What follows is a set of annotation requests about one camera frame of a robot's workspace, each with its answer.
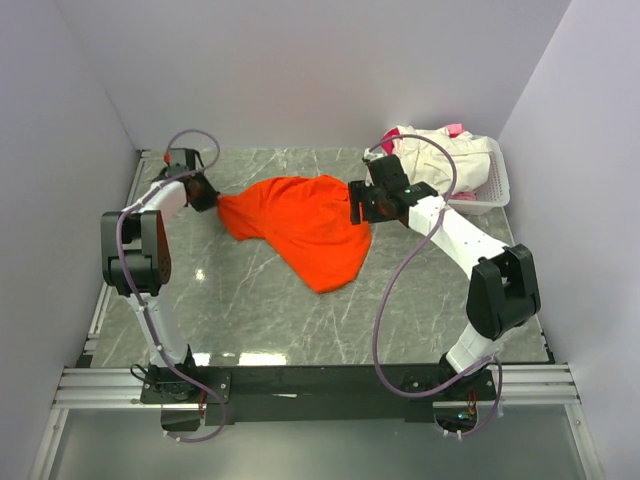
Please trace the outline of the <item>orange t shirt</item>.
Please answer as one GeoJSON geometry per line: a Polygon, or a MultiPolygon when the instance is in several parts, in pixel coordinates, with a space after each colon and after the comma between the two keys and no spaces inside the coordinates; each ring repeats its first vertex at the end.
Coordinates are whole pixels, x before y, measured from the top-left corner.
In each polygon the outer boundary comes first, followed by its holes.
{"type": "Polygon", "coordinates": [[[355,280],[371,246],[370,227],[351,223],[347,185],[329,175],[263,180],[217,210],[236,240],[266,241],[317,294],[355,280]]]}

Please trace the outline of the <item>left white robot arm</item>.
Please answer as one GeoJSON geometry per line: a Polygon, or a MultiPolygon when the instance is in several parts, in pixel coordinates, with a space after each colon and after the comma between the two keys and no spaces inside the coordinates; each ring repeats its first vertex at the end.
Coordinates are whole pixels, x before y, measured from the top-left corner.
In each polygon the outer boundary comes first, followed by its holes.
{"type": "Polygon", "coordinates": [[[218,196],[204,174],[200,153],[172,148],[144,194],[101,217],[103,278],[134,311],[154,366],[184,365],[190,358],[188,342],[168,306],[172,259],[166,224],[183,208],[214,208],[218,196]]]}

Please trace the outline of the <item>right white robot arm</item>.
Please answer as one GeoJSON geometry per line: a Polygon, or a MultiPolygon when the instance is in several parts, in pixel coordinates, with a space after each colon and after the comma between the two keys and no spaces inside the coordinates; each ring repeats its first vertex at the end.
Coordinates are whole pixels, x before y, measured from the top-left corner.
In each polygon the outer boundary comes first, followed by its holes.
{"type": "Polygon", "coordinates": [[[428,391],[460,399],[500,339],[539,312],[533,254],[522,244],[509,246],[484,233],[428,184],[410,183],[397,156],[366,152],[363,163],[367,179],[348,184],[351,223],[398,221],[433,242],[469,280],[467,325],[441,357],[439,386],[428,391]]]}

